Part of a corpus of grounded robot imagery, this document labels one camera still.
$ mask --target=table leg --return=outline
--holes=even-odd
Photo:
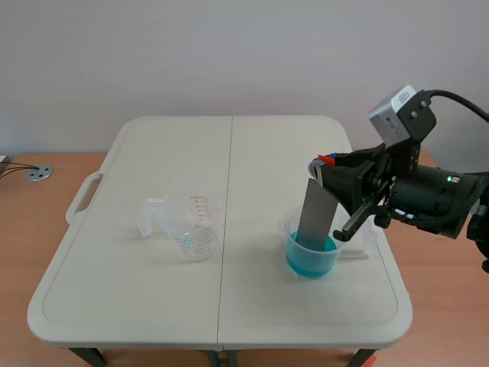
[[[207,359],[209,360],[209,365],[211,367],[221,367],[219,354],[215,350],[201,350],[200,352],[206,354]]]
[[[374,355],[376,349],[359,349],[357,354],[351,359],[347,367],[362,367],[370,357]]]
[[[229,367],[238,367],[238,350],[228,350],[228,364]]]
[[[92,367],[105,367],[107,362],[97,348],[68,348]]]

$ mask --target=red marking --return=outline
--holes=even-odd
[[[372,367],[374,365],[375,361],[377,361],[377,357],[372,356],[369,359],[367,359],[366,363],[361,365],[361,367]]]
[[[335,159],[334,158],[331,158],[331,157],[328,157],[327,155],[318,154],[318,159],[320,161],[325,162],[329,166],[333,166],[333,167],[335,166]]]

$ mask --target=table handle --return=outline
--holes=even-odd
[[[68,224],[71,224],[71,222],[75,218],[75,215],[81,211],[83,204],[85,204],[88,196],[92,192],[92,188],[96,184],[100,183],[103,177],[104,174],[100,172],[94,172],[83,181],[82,186],[78,190],[78,193],[76,193],[75,198],[73,199],[70,207],[66,211],[65,218]]]

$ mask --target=white wall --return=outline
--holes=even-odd
[[[367,111],[406,83],[489,109],[488,14],[487,0],[4,0],[0,151],[104,151],[143,115],[328,115],[364,148],[380,141]],[[489,125],[433,109],[425,146],[487,170]]]

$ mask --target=metal plate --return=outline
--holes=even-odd
[[[309,178],[296,241],[313,251],[324,251],[338,201]]]
[[[29,181],[41,181],[53,174],[53,166],[38,166],[38,170],[31,170],[28,173]]]

